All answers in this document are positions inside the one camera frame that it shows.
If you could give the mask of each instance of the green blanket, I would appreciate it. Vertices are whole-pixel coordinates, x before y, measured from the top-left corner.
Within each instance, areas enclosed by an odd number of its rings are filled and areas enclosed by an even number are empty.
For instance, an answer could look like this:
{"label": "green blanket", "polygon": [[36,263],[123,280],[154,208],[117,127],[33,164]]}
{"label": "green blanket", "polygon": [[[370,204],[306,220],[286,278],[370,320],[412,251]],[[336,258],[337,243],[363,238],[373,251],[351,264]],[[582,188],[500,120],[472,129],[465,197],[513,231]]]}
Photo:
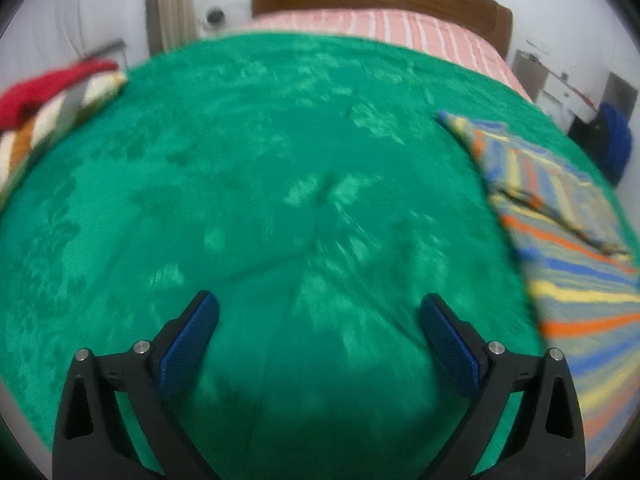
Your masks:
{"label": "green blanket", "polygon": [[252,34],[134,70],[0,220],[0,374],[36,432],[51,444],[76,349],[152,338],[205,288],[220,323],[170,409],[223,479],[417,478],[468,406],[431,358],[420,298],[438,292],[513,351],[543,350],[440,108],[507,121],[604,186],[519,95],[394,46]]}

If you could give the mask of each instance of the metal screw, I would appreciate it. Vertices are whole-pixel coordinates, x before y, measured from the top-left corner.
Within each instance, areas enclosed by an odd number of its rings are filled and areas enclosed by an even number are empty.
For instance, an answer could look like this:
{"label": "metal screw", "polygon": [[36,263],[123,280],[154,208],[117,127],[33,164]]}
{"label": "metal screw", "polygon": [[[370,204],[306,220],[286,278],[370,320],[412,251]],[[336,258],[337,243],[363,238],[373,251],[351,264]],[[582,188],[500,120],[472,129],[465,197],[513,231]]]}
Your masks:
{"label": "metal screw", "polygon": [[558,348],[551,348],[549,350],[549,355],[554,361],[562,361],[562,359],[564,359],[564,354]]}
{"label": "metal screw", "polygon": [[491,341],[488,345],[489,352],[492,354],[500,355],[504,354],[504,345],[497,341]]}
{"label": "metal screw", "polygon": [[136,354],[144,354],[146,352],[149,352],[150,348],[151,348],[151,343],[146,339],[141,339],[135,345],[133,345],[133,351]]}
{"label": "metal screw", "polygon": [[84,361],[89,357],[89,351],[86,348],[81,348],[76,352],[76,361]]}

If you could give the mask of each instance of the pink striped bed sheet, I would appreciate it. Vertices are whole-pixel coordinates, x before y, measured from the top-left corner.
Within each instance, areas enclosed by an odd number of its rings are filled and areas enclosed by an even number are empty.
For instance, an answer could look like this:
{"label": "pink striped bed sheet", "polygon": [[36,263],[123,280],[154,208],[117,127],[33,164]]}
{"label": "pink striped bed sheet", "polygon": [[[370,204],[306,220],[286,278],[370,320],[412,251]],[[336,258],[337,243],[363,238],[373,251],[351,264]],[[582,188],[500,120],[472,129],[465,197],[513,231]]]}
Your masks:
{"label": "pink striped bed sheet", "polygon": [[497,51],[466,28],[433,16],[395,9],[287,10],[264,14],[242,30],[273,30],[369,38],[474,70],[507,85],[531,102]]}

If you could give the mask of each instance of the folded striped cloth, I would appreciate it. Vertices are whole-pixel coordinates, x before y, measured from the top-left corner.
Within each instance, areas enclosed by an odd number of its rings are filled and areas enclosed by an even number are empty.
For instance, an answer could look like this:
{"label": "folded striped cloth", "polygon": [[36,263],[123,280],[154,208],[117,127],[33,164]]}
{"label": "folded striped cloth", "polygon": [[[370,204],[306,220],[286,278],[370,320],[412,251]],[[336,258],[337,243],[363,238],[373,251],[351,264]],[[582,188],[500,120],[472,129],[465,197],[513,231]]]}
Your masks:
{"label": "folded striped cloth", "polygon": [[0,133],[0,210],[42,153],[116,97],[126,82],[119,71],[91,75],[47,101],[18,129]]}
{"label": "folded striped cloth", "polygon": [[511,135],[505,124],[446,112],[438,120],[484,176],[542,335],[567,357],[591,471],[640,400],[638,270],[620,222],[588,174]]}

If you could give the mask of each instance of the red cloth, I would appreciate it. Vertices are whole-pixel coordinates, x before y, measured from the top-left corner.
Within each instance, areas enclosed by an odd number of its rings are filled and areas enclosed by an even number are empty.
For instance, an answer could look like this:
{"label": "red cloth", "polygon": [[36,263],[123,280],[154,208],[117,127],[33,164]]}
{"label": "red cloth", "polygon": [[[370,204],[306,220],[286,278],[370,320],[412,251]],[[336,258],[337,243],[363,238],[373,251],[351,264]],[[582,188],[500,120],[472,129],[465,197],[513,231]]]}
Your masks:
{"label": "red cloth", "polygon": [[98,72],[117,70],[118,64],[108,59],[89,59],[62,70],[47,72],[9,88],[0,97],[0,132],[17,130],[44,103]]}

